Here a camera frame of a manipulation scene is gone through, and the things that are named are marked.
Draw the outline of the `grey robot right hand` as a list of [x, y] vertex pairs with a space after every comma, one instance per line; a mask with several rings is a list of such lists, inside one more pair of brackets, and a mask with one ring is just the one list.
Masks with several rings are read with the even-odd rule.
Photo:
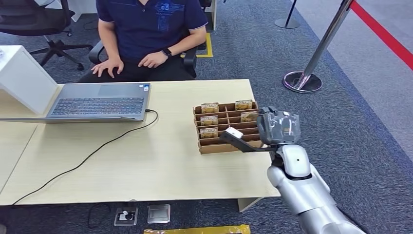
[[248, 114], [256, 121], [260, 140], [266, 145], [295, 144], [301, 136], [300, 116], [274, 106]]

